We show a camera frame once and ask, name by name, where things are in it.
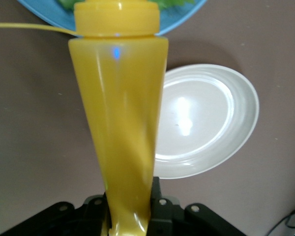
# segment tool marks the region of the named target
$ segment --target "table surface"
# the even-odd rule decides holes
[[[45,24],[15,0],[0,0],[0,22]],[[295,208],[295,0],[208,0],[166,36],[168,69],[213,63],[239,71],[257,90],[260,116],[232,158],[162,180],[162,192],[182,206],[205,204],[249,236],[265,235]],[[70,38],[0,29],[0,233],[55,202],[79,207],[104,192]]]

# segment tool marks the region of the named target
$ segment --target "yellow bottle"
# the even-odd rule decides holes
[[[168,40],[157,4],[87,0],[75,5],[69,41],[105,182],[111,236],[144,236],[150,217],[155,143]]]

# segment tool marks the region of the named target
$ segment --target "blue light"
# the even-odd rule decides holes
[[[116,60],[119,60],[119,58],[120,58],[120,48],[115,47],[115,48],[113,49],[113,52],[114,52],[114,58],[115,58]]]

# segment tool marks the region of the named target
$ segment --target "black cable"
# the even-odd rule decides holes
[[[265,236],[269,236],[275,229],[276,227],[278,227],[284,220],[286,220],[285,222],[285,226],[290,228],[290,229],[295,229],[295,226],[290,226],[289,225],[289,221],[291,219],[291,217],[295,215],[295,209],[291,211],[290,214],[288,214],[287,216],[284,216],[279,222],[277,222],[270,230],[269,232],[265,235]]]

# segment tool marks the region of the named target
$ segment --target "green lettuce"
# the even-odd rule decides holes
[[[73,11],[76,2],[84,0],[57,0],[64,9]],[[186,2],[195,3],[194,0],[149,0],[156,2],[160,10],[164,10],[173,6],[183,6]]]

